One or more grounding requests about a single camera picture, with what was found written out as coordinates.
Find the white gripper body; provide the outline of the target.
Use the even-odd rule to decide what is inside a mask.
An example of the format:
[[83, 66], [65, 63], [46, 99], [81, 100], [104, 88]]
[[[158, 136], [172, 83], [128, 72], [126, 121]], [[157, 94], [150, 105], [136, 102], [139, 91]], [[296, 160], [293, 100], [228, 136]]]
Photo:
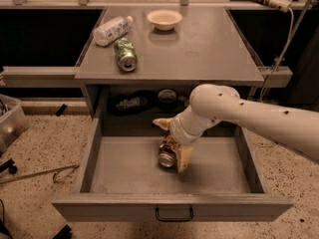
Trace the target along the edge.
[[181, 145], [195, 142], [209, 128], [220, 123], [220, 119], [207, 119], [199, 116], [191, 106], [176, 115], [169, 122], [169, 132], [173, 139]]

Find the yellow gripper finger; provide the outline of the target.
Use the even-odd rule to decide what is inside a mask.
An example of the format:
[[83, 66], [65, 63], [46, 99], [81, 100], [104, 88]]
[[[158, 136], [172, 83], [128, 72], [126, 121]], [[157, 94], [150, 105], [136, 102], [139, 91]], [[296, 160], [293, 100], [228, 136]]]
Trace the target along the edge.
[[153, 124], [155, 124], [163, 130], [169, 130], [170, 119], [154, 119]]
[[177, 168], [177, 171], [179, 173], [182, 173], [188, 168], [190, 159], [193, 154], [193, 146], [175, 144], [173, 146], [173, 151], [175, 154], [175, 166]]

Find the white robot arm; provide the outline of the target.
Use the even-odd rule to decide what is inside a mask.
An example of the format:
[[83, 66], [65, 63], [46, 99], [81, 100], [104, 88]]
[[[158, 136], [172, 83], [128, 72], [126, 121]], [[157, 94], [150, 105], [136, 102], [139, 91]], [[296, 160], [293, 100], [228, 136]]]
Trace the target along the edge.
[[188, 107], [170, 119], [155, 119], [176, 149], [176, 167], [183, 172], [193, 143], [222, 121], [247, 128], [313, 162], [319, 162], [319, 114], [242, 99], [227, 86], [204, 84], [194, 88]]

